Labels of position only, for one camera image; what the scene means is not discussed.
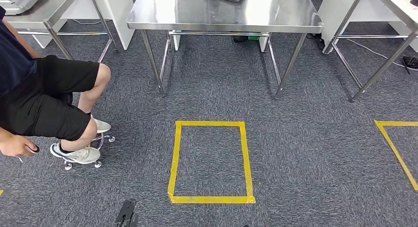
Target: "gray carpet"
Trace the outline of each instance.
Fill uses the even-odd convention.
[[[321,1],[313,0],[317,8]],[[80,28],[101,26],[68,22],[64,30]],[[393,33],[385,23],[348,27],[350,34],[360,30]],[[297,38],[273,36],[281,73]],[[165,34],[152,32],[150,39],[160,65]],[[76,59],[96,60],[106,37],[63,41]],[[359,42],[390,55],[402,41]],[[340,48],[362,81],[383,63],[351,42],[340,42]],[[228,54],[220,55],[221,50]],[[60,55],[54,43],[40,52]],[[168,92],[161,98],[138,32],[127,51],[110,52],[104,62],[112,80],[93,114],[112,124],[117,140],[102,150],[102,167],[64,170],[62,160],[48,151],[55,139],[46,138],[32,138],[41,152],[24,164],[0,156],[0,226],[113,226],[126,198],[139,201],[141,227],[417,225],[418,192],[374,119],[418,121],[418,73],[391,66],[360,102],[351,104],[348,95],[355,85],[337,55],[323,55],[306,40],[276,101],[271,60],[256,42],[182,37],[180,51],[168,61]],[[255,204],[170,204],[174,122],[181,119],[245,121]],[[417,132],[388,128],[416,179]],[[175,193],[245,194],[242,162],[237,129],[184,128]]]

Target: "green object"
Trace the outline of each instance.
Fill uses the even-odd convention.
[[[248,40],[258,40],[260,37],[258,36],[249,36]]]

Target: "black shorts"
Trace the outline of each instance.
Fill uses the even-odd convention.
[[[0,127],[16,135],[78,140],[90,116],[56,98],[63,93],[91,90],[99,63],[56,56],[40,58],[36,62],[33,75],[0,97]]]

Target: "gray sneaker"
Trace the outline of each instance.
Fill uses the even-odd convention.
[[[93,147],[85,147],[81,150],[66,154],[61,151],[60,146],[60,143],[53,143],[49,148],[51,154],[72,163],[90,164],[100,158],[100,151]]]
[[[97,133],[104,133],[111,129],[110,124],[108,124],[107,122],[103,122],[98,119],[95,119],[93,118],[93,116],[92,116],[92,119],[97,124]]]

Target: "person's leg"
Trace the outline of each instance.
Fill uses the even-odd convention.
[[[93,89],[82,92],[78,101],[78,108],[85,113],[90,113],[93,105],[105,90],[110,80],[110,69],[105,64],[100,63],[96,81]]]
[[[36,73],[12,92],[0,98],[0,126],[15,135],[56,137],[68,141],[53,144],[51,152],[72,162],[91,163],[100,157],[86,147],[96,135],[94,120],[77,107],[45,95]]]
[[[97,125],[93,119],[89,120],[86,129],[78,140],[61,140],[61,149],[64,151],[78,151],[87,147],[97,134]]]
[[[61,141],[64,152],[77,151],[85,148],[94,139],[98,132],[106,132],[110,125],[90,118],[88,113],[110,80],[108,66],[96,62],[84,62],[59,59],[56,56],[47,56],[38,62],[42,70],[45,93],[55,97],[69,92],[81,92],[78,104],[79,111],[85,114],[83,133],[77,139]]]

